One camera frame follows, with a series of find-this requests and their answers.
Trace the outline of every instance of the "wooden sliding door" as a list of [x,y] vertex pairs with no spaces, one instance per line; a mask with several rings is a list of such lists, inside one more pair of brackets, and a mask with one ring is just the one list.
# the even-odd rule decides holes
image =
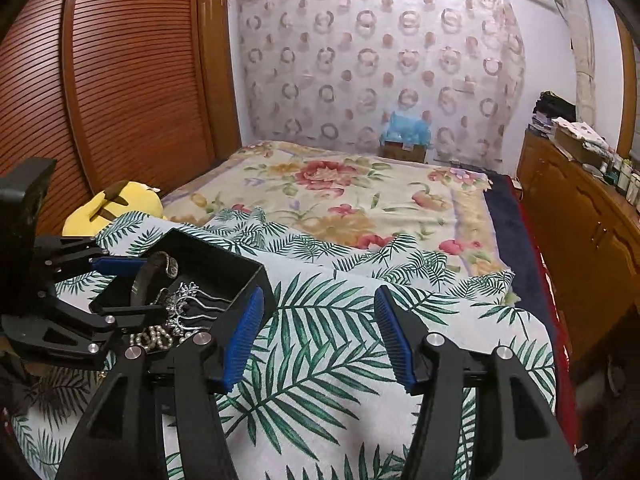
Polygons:
[[239,147],[226,7],[216,2],[30,0],[20,12],[0,44],[0,176],[30,156],[58,160],[39,232],[59,233],[118,180],[170,192]]

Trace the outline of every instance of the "palm leaf print blanket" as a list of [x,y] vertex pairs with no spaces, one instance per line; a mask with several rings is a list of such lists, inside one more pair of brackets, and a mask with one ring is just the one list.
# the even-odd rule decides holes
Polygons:
[[[383,283],[399,305],[461,348],[488,353],[510,346],[555,409],[551,344],[542,323],[512,305],[510,270],[461,278],[447,268],[445,255],[421,250],[409,235],[377,252],[358,250],[267,222],[260,208],[223,210],[203,228],[131,212],[100,232],[98,243],[112,254],[136,256],[174,228],[260,261],[278,302],[243,380],[217,399],[241,479],[399,478],[420,398],[395,382],[373,319],[372,298]],[[59,283],[58,295],[87,310],[109,282],[85,274]],[[12,428],[43,479],[55,477],[98,377],[54,368],[25,389],[26,406],[12,416]],[[455,479],[467,477],[473,460],[474,399],[473,389],[465,390]],[[169,416],[164,446],[169,478],[180,480]]]

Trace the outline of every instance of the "metal screw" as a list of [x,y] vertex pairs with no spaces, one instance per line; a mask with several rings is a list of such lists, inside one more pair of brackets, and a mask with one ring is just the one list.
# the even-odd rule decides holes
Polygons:
[[124,357],[127,359],[137,359],[142,355],[142,348],[139,346],[130,346],[124,351]]
[[500,359],[504,359],[505,361],[513,357],[513,350],[511,350],[511,348],[509,348],[508,346],[498,346],[498,349],[495,351],[495,353],[498,354],[498,357]]
[[198,332],[193,336],[193,342],[196,345],[206,345],[211,342],[211,334],[209,332]]
[[438,334],[437,332],[432,332],[427,336],[427,343],[431,346],[442,346],[444,345],[444,336],[442,334]]

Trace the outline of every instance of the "white wall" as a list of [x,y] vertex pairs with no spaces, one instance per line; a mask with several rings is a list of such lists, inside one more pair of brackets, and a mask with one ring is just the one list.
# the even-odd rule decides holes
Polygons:
[[[568,27],[552,0],[510,0],[524,40],[527,73],[520,105],[514,111],[504,135],[503,172],[515,175],[522,149],[524,131],[540,92],[551,90],[575,102],[575,61]],[[230,6],[231,49],[236,86],[236,101],[242,138],[249,137],[250,123],[244,97],[244,78],[238,49],[238,24],[235,6]]]
[[595,130],[610,146],[618,146],[622,122],[624,72],[616,13],[608,0],[587,0],[593,27],[596,62]]

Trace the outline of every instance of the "black box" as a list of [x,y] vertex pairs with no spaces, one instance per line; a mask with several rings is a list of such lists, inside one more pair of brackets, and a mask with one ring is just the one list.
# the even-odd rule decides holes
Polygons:
[[[141,257],[158,251],[164,251],[176,259],[178,276],[173,281],[165,278],[168,280],[166,283],[153,280],[146,295],[148,298],[155,298],[164,286],[173,292],[183,282],[195,282],[207,294],[231,300],[229,309],[233,309],[247,304],[255,287],[259,286],[264,295],[264,315],[260,328],[264,327],[277,308],[267,272],[259,262],[207,244],[176,229],[165,233]],[[102,314],[105,307],[129,306],[133,281],[133,278],[116,277],[89,304],[91,312]],[[197,313],[203,313],[197,307],[194,309]]]

